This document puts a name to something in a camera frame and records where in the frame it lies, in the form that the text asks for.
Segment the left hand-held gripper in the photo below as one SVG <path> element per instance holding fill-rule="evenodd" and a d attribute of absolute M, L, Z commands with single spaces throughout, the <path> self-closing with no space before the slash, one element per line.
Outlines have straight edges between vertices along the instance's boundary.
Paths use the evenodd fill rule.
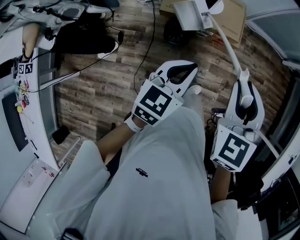
<path fill-rule="evenodd" d="M 132 114 L 150 126 L 156 126 L 182 106 L 182 96 L 197 72 L 198 65 L 191 61 L 171 60 L 163 63 L 144 81 Z M 163 79 L 168 79 L 168 86 Z"/>

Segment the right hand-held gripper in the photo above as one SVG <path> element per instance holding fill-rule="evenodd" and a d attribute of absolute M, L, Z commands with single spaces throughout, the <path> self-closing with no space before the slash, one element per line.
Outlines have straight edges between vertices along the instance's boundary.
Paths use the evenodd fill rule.
<path fill-rule="evenodd" d="M 240 104 L 242 100 L 240 80 L 233 85 L 225 118 L 220 118 L 217 122 L 210 154 L 211 161 L 231 172 L 241 172 L 255 152 L 257 148 L 255 138 L 265 117 L 261 95 L 251 82 L 248 82 L 248 86 L 253 101 L 244 110 Z M 232 121 L 244 120 L 245 113 L 246 125 Z"/>

